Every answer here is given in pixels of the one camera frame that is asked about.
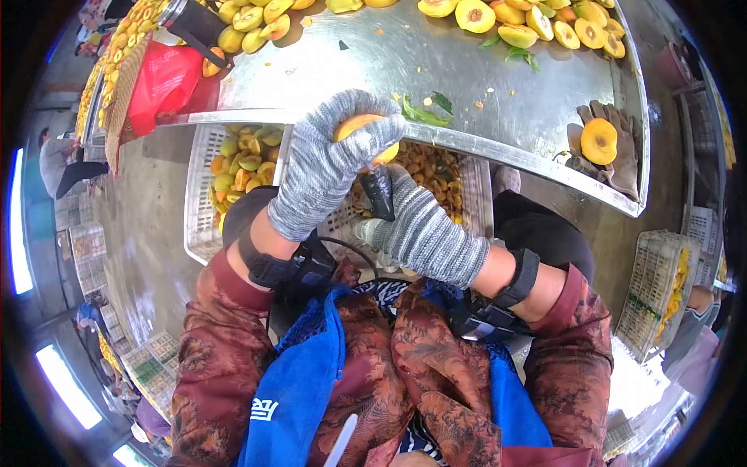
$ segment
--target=fluorescent light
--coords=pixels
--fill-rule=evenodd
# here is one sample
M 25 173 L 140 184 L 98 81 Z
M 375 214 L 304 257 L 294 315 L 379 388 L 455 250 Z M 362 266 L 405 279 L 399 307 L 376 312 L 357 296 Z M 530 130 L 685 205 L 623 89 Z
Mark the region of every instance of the fluorescent light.
M 99 411 L 75 383 L 72 373 L 60 358 L 55 346 L 48 345 L 39 350 L 37 360 L 42 365 L 42 369 L 49 382 L 52 383 L 52 387 L 55 388 L 70 412 L 81 422 L 83 428 L 89 430 L 96 426 L 102 420 Z
M 125 467 L 152 467 L 152 464 L 145 460 L 143 456 L 130 448 L 130 445 L 123 445 L 114 452 L 114 459 L 120 461 Z
M 13 167 L 13 184 L 10 188 L 10 257 L 13 265 L 13 280 L 16 294 L 30 291 L 33 287 L 31 272 L 28 270 L 26 247 L 23 242 L 23 219 L 21 218 L 21 169 L 23 148 L 16 151 Z

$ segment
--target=white stick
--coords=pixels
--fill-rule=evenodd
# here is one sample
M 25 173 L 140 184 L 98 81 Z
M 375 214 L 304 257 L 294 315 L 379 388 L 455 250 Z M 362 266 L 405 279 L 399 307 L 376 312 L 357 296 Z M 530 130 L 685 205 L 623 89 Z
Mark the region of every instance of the white stick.
M 347 418 L 345 424 L 342 425 L 342 431 L 337 437 L 335 445 L 332 446 L 332 452 L 330 452 L 329 456 L 327 456 L 324 467 L 335 467 L 337 463 L 340 462 L 342 454 L 345 452 L 345 448 L 347 447 L 347 443 L 349 443 L 350 438 L 353 437 L 353 431 L 356 429 L 357 424 L 358 416 L 353 413 L 350 417 Z

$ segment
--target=person in gray shirt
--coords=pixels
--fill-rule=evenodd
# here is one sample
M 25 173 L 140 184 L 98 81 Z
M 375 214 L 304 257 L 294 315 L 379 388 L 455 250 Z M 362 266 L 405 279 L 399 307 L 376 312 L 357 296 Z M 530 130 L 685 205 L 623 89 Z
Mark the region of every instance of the person in gray shirt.
M 720 308 L 720 301 L 713 299 L 710 289 L 701 285 L 692 287 L 680 327 L 678 327 L 672 343 L 664 351 L 664 360 L 661 366 L 665 373 L 669 370 L 669 367 L 679 362 L 690 352 L 704 327 L 710 328 L 713 326 Z
M 42 130 L 39 135 L 41 153 L 39 155 L 39 171 L 44 181 L 44 187 L 55 200 L 70 191 L 73 185 L 85 179 L 95 179 L 97 176 L 109 172 L 109 163 L 104 162 L 72 162 L 80 147 L 80 142 L 70 139 L 51 139 L 49 128 Z

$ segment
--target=metal cylinder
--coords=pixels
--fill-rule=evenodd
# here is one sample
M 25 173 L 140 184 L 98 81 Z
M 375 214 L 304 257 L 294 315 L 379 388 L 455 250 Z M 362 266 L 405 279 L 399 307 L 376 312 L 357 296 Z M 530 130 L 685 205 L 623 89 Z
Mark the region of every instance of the metal cylinder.
M 172 0 L 161 14 L 158 25 L 171 34 L 182 38 L 189 46 L 195 48 L 203 57 L 220 68 L 226 68 L 228 62 L 210 48 L 217 44 L 218 36 L 226 28 L 217 14 L 195 0 Z

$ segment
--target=black knife handle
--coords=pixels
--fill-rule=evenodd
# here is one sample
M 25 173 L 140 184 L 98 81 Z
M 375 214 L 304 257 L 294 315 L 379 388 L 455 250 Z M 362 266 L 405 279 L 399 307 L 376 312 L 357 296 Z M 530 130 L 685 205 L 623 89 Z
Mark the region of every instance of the black knife handle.
M 391 179 L 386 166 L 378 165 L 361 176 L 363 191 L 371 200 L 371 217 L 394 222 L 394 202 L 392 201 Z

